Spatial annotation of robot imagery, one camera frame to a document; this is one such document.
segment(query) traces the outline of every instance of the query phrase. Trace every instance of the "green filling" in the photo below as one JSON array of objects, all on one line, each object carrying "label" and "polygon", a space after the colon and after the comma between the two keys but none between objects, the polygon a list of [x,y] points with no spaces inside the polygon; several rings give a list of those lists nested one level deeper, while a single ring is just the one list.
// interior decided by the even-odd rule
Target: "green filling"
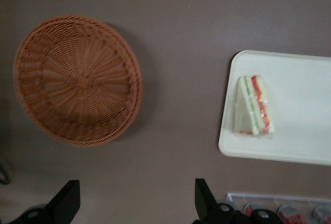
[{"label": "green filling", "polygon": [[253,100],[252,100],[252,94],[251,94],[251,92],[249,90],[249,87],[248,87],[247,76],[244,76],[244,80],[245,80],[246,91],[247,91],[247,94],[248,94],[248,97],[249,97],[249,103],[250,103],[250,106],[252,108],[252,112],[253,112],[253,116],[254,116],[255,125],[258,127],[259,134],[261,134],[262,133],[262,130],[261,130],[260,126],[259,126],[258,117],[257,117],[256,112],[254,110],[254,105],[253,105]]}]

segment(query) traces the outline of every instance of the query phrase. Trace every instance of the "round wicker basket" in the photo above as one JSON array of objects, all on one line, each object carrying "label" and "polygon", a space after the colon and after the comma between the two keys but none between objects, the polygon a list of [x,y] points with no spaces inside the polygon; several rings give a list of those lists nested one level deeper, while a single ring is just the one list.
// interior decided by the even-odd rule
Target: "round wicker basket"
[{"label": "round wicker basket", "polygon": [[86,16],[52,18],[34,28],[17,51],[14,83],[41,129],[79,146],[121,135],[142,99],[140,68],[127,42]]}]

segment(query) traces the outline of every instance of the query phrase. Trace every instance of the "soda can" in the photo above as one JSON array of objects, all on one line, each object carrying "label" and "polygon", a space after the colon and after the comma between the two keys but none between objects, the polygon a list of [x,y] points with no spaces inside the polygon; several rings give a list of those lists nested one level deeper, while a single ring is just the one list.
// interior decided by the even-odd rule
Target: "soda can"
[{"label": "soda can", "polygon": [[285,224],[309,224],[296,210],[293,204],[284,204],[279,207],[277,214]]},{"label": "soda can", "polygon": [[253,210],[258,210],[260,208],[262,208],[262,204],[260,202],[250,202],[246,204],[244,213],[245,215],[250,216]]},{"label": "soda can", "polygon": [[319,224],[331,224],[331,205],[318,205],[312,212],[312,215]]}]

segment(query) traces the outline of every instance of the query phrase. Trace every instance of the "can lid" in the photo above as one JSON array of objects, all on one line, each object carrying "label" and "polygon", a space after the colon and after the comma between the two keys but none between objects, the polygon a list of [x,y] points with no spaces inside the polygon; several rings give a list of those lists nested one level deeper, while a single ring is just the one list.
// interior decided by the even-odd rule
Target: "can lid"
[{"label": "can lid", "polygon": [[318,221],[325,217],[331,216],[331,205],[326,203],[318,205],[312,212],[312,215]]},{"label": "can lid", "polygon": [[298,211],[294,204],[283,204],[279,207],[277,214],[286,218],[298,214]]}]

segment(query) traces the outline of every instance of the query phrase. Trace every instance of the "gray table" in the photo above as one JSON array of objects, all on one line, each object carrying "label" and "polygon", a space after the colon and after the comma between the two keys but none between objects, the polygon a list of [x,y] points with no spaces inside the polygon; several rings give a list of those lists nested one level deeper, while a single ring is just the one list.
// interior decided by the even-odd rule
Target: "gray table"
[{"label": "gray table", "polygon": [[[192,223],[194,179],[228,191],[331,198],[331,168],[226,157],[217,147],[229,65],[239,51],[331,56],[331,0],[0,0],[0,153],[13,181],[0,218],[81,181],[75,223]],[[85,14],[117,29],[136,53],[144,101],[116,141],[80,148],[40,131],[20,107],[12,65],[47,18]]]}]

